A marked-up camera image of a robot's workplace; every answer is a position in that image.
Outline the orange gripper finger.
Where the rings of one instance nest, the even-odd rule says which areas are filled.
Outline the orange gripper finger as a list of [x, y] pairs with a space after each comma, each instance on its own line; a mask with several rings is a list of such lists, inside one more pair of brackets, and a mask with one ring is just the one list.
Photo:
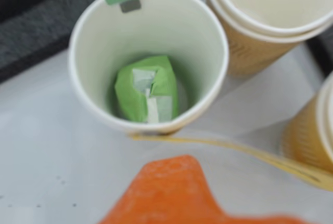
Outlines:
[[246, 218], [225, 213], [199, 162], [182, 155], [147, 163], [101, 223], [302, 223], [288, 216]]

